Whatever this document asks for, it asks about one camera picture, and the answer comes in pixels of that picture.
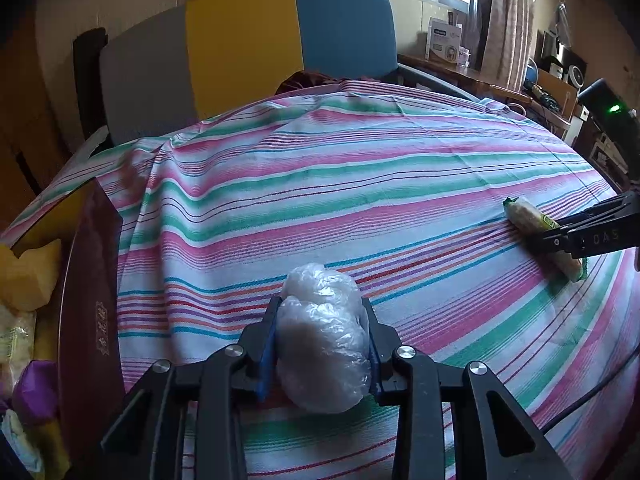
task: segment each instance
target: brown box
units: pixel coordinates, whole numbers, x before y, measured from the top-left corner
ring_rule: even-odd
[[[571,115],[574,113],[575,105],[578,102],[577,89],[544,70],[538,71],[538,85],[558,101],[561,109],[560,115],[567,120],[571,120]]]
[[[60,238],[63,268],[51,301],[38,309],[34,359],[58,363],[60,420],[33,431],[47,480],[61,478],[102,437],[122,407],[116,322],[122,218],[92,179],[63,198],[12,247],[19,256]]]

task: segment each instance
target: chair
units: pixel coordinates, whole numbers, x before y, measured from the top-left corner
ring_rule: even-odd
[[[435,76],[398,65],[389,0],[194,0],[105,46],[85,43],[98,45],[102,122],[114,144],[169,133],[269,97],[299,70],[420,83],[477,101]]]

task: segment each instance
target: white box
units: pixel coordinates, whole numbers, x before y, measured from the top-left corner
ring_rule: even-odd
[[[457,64],[461,35],[461,25],[449,25],[438,18],[429,18],[425,57]]]

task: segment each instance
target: plastic package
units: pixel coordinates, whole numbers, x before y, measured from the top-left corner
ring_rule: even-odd
[[[14,386],[11,406],[26,426],[39,426],[58,413],[58,367],[53,361],[31,361]]]
[[[469,66],[469,49],[463,46],[458,50],[458,65],[462,68]]]
[[[17,413],[13,410],[6,410],[0,424],[0,431],[2,431],[7,443],[20,462],[22,462],[24,468],[31,473],[34,480],[44,480],[44,462],[40,451],[29,441],[29,437],[24,432]]]
[[[526,197],[507,198],[502,204],[507,218],[525,236],[559,227],[557,222],[540,211]],[[566,251],[550,253],[547,256],[572,282],[579,282],[587,277],[587,258],[574,260]]]
[[[369,318],[351,276],[307,264],[282,287],[276,371],[300,408],[341,413],[369,391]]]
[[[0,396],[9,399],[33,357],[35,312],[18,312],[0,303]]]

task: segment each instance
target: cable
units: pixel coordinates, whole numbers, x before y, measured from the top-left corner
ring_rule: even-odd
[[[571,415],[575,410],[589,402],[593,397],[599,394],[613,379],[615,379],[618,374],[633,360],[634,357],[638,355],[640,352],[640,343],[638,346],[629,354],[629,356],[623,361],[621,365],[618,366],[615,370],[613,370],[609,375],[607,375],[603,380],[601,380],[598,384],[596,384],[591,390],[589,390],[586,394],[584,394],[580,399],[576,400],[573,404],[569,405],[567,408],[558,413],[554,418],[552,418],[548,423],[546,423],[540,431],[542,433],[548,433],[551,431],[556,425],[565,420],[569,415]]]
[[[519,105],[518,103],[509,103],[509,104],[507,104],[507,106],[509,107],[509,110],[511,110],[511,111],[516,112],[517,114],[520,114],[520,115],[525,116],[525,117],[527,116],[527,111],[524,109],[524,106]],[[520,112],[520,111],[514,110],[513,107],[517,107],[522,111]]]
[[[548,119],[546,118],[545,107],[542,107],[542,117],[545,119],[545,128],[546,128],[547,130],[551,131],[551,130],[549,129],[549,121],[548,121]]]

